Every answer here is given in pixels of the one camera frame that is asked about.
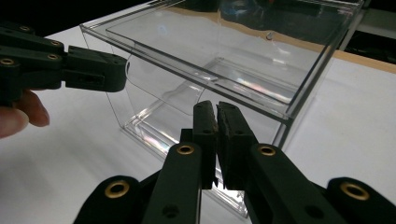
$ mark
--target brass insert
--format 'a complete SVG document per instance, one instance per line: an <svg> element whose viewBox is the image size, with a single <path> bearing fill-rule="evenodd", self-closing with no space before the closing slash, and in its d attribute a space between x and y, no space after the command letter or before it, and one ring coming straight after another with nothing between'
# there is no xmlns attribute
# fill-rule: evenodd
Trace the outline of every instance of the brass insert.
<svg viewBox="0 0 396 224"><path fill-rule="evenodd" d="M116 199L124 196L129 190L129 184L124 180L117 180L109 184L105 190L107 198Z"/></svg>
<svg viewBox="0 0 396 224"><path fill-rule="evenodd" d="M61 45L61 43L59 41L56 41L56 40L52 40L50 43L52 45L55 45L55 46Z"/></svg>
<svg viewBox="0 0 396 224"><path fill-rule="evenodd" d="M181 146L177 148L177 152L181 155L190 155L194 151L191 146Z"/></svg>
<svg viewBox="0 0 396 224"><path fill-rule="evenodd" d="M263 156L274 156L276 151L271 147L259 147L259 151Z"/></svg>
<svg viewBox="0 0 396 224"><path fill-rule="evenodd" d="M58 59L58 55L56 55L56 54L49 54L49 59L52 59L52 60L57 60Z"/></svg>
<svg viewBox="0 0 396 224"><path fill-rule="evenodd" d="M344 182L340 186L341 190L349 197L360 201L366 201L370 198L369 192L361 186Z"/></svg>
<svg viewBox="0 0 396 224"><path fill-rule="evenodd" d="M30 31L30 28L27 26L20 26L20 29L23 31Z"/></svg>
<svg viewBox="0 0 396 224"><path fill-rule="evenodd" d="M14 64L14 60L8 59L8 58L0 59L0 63L2 63L4 65L12 65L12 64Z"/></svg>

